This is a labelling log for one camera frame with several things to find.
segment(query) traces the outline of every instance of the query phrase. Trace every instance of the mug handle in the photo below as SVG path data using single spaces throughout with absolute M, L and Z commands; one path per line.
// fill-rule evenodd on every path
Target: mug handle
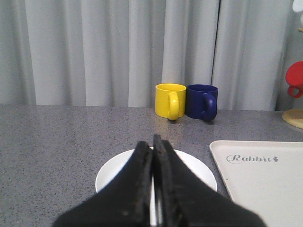
M 179 98 L 176 92 L 169 93 L 169 112 L 168 119 L 175 121 L 179 115 Z
M 202 111 L 202 120 L 204 121 L 211 121 L 217 115 L 217 100 L 215 97 L 209 93 L 204 93 L 202 95 L 203 101 L 206 102 L 207 110 Z
M 294 89 L 295 89 L 295 88 L 296 88 L 296 87 L 290 85 L 287 92 L 288 92 L 288 94 L 289 94 L 291 97 L 300 98 L 300 97 L 303 95 L 303 91 L 302 91 L 302 90 L 299 90 L 298 93 L 294 95 Z

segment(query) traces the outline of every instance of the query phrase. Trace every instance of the white tray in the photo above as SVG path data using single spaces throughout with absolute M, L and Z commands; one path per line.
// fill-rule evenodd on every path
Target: white tray
M 268 227 L 303 226 L 303 143 L 218 140 L 210 150 L 235 203 Z

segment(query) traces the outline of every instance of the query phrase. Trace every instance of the speckled countertop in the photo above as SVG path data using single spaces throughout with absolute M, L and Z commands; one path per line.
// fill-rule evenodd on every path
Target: speckled countertop
M 113 156 L 153 134 L 203 161 L 228 196 L 209 145 L 214 140 L 303 141 L 282 112 L 219 110 L 212 123 L 176 122 L 152 108 L 0 105 L 0 226 L 49 227 L 95 193 Z

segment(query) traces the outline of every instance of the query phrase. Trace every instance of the white plate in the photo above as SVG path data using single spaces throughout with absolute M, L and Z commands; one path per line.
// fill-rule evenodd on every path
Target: white plate
M 122 169 L 126 164 L 134 149 L 125 151 L 116 155 L 107 161 L 99 170 L 96 177 L 95 187 L 96 192 L 99 192 L 104 188 Z M 185 163 L 185 165 L 205 184 L 217 191 L 217 182 L 212 171 L 199 159 L 179 150 L 175 150 L 179 158 Z M 152 184 L 151 193 L 151 226 L 156 225 L 156 209 L 154 201 L 154 190 Z

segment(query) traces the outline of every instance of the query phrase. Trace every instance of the curtain fold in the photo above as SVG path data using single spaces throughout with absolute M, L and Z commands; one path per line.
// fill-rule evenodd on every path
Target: curtain fold
M 0 1 L 0 103 L 154 106 L 159 83 L 213 84 L 219 109 L 303 108 L 290 0 Z

